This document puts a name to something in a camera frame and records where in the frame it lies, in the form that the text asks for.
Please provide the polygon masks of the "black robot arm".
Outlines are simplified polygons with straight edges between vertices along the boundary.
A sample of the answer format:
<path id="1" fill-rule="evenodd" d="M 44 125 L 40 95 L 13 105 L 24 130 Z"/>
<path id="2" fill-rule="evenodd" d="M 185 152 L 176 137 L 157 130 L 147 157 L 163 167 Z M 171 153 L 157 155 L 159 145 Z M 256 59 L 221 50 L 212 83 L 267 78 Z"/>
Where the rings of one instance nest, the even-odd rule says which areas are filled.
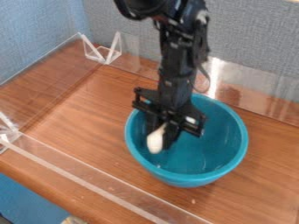
<path id="1" fill-rule="evenodd" d="M 153 20 L 160 35 L 157 89 L 135 89 L 133 107 L 145 114 L 145 143 L 151 153 L 169 149 L 187 131 L 203 132 L 205 115 L 192 104 L 197 74 L 208 59 L 209 15 L 204 0 L 113 0 L 120 14 Z"/>

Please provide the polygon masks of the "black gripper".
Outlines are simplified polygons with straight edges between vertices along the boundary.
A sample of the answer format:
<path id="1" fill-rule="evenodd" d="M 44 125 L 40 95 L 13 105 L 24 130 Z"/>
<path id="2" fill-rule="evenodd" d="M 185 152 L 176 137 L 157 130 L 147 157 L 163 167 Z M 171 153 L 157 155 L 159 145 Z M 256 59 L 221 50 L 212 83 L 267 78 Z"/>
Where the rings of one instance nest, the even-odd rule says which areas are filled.
<path id="1" fill-rule="evenodd" d="M 132 106 L 145 114 L 145 132 L 163 125 L 163 149 L 168 150 L 180 132 L 201 135 L 205 115 L 192 104 L 192 88 L 197 70 L 185 75 L 161 75 L 157 89 L 135 88 Z"/>

